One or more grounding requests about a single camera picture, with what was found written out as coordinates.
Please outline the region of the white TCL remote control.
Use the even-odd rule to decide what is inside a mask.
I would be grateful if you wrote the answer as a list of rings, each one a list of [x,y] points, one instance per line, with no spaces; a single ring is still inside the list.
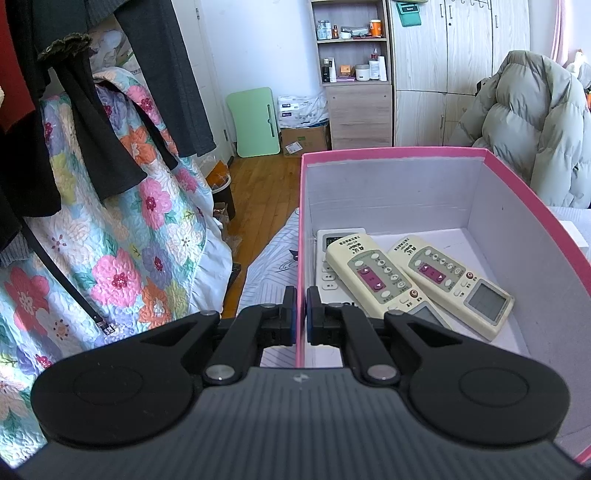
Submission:
[[[353,295],[349,293],[346,286],[342,284],[338,275],[332,270],[332,267],[325,260],[325,253],[328,247],[335,241],[342,237],[349,236],[355,233],[365,233],[364,228],[349,228],[349,229],[321,229],[317,232],[317,244],[315,244],[315,251],[317,252],[317,260],[315,260],[315,286],[318,287],[322,303],[335,304],[346,303],[355,304]]]

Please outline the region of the long cream remote control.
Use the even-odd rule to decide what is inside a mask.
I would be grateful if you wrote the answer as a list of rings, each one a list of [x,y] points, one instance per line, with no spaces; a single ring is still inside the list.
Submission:
[[[452,329],[428,296],[366,233],[332,240],[325,261],[370,317],[405,313]]]

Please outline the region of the cream remote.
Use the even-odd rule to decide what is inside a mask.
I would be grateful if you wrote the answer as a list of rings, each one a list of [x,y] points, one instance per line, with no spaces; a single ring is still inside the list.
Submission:
[[[389,251],[401,267],[437,305],[488,341],[509,318],[515,299],[474,269],[415,235]]]

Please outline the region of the pink storage box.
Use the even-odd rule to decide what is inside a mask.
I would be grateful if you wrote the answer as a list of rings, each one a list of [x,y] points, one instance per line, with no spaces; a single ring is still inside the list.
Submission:
[[[515,297],[495,345],[566,381],[558,444],[590,457],[590,264],[554,213],[485,149],[387,147],[301,160],[297,288],[315,285],[315,235],[360,227],[391,248],[416,234]]]

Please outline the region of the floral quilt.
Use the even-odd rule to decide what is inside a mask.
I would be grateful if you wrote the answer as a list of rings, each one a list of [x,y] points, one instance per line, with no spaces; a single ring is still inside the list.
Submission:
[[[29,227],[72,284],[37,254],[1,271],[1,457],[18,466],[45,442],[30,393],[56,362],[200,310],[221,310],[231,251],[199,163],[177,152],[147,88],[117,68],[94,75],[114,133],[143,180],[100,200],[66,95],[43,102],[59,212]]]

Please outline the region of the cardboard box on floor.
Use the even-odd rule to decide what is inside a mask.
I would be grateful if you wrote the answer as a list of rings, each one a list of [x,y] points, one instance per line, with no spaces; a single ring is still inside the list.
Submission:
[[[305,153],[328,150],[328,126],[321,125],[310,128],[281,129],[280,146],[284,156],[297,158],[301,158]]]

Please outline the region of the green folding table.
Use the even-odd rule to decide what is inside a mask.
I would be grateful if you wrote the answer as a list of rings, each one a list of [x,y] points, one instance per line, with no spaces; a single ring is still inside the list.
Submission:
[[[252,158],[280,153],[273,91],[269,87],[231,93],[226,97],[235,123],[238,156]]]

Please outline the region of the white printed packages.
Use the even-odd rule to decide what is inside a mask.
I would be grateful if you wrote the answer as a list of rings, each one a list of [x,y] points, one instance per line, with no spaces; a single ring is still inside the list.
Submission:
[[[301,129],[329,120],[325,93],[312,96],[283,95],[277,97],[277,124],[280,129]]]

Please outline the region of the white jar on shelf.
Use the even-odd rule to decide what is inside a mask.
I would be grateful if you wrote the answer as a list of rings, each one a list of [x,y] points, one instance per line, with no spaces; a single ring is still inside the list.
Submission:
[[[358,64],[355,67],[356,81],[368,82],[370,81],[370,65],[369,64]]]

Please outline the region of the wooden open shelf unit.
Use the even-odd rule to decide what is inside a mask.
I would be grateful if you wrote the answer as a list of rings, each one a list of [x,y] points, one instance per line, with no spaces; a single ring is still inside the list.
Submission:
[[[311,1],[332,149],[390,147],[394,87],[385,1]]]

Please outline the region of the grey puffer jacket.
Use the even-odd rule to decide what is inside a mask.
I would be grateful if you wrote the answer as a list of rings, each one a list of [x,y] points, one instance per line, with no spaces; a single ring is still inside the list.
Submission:
[[[509,52],[448,144],[485,148],[553,207],[590,207],[590,109],[580,80],[546,56]]]

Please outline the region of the orange bottle on shelf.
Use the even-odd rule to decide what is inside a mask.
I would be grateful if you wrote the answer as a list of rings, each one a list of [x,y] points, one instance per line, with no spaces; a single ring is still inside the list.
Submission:
[[[381,38],[382,37],[382,21],[380,19],[372,19],[370,20],[370,35],[373,38]]]

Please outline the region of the teal hanging organizer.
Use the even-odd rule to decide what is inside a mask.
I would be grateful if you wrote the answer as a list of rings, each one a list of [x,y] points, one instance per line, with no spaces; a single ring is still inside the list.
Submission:
[[[396,2],[403,27],[420,26],[422,24],[420,8],[415,2]]]

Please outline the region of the pink curtain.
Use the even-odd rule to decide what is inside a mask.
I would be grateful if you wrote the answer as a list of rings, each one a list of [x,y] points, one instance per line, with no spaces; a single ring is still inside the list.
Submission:
[[[550,58],[556,63],[564,65],[569,57],[571,2],[556,0],[555,6]]]

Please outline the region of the hanging dark clothes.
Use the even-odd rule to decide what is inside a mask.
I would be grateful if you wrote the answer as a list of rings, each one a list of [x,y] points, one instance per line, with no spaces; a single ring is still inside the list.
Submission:
[[[169,1],[4,1],[1,4],[1,245],[26,217],[62,206],[41,99],[56,73],[71,102],[76,138],[99,199],[145,179],[116,137],[95,91],[90,30],[109,16],[122,27],[181,157],[215,143],[177,17]]]

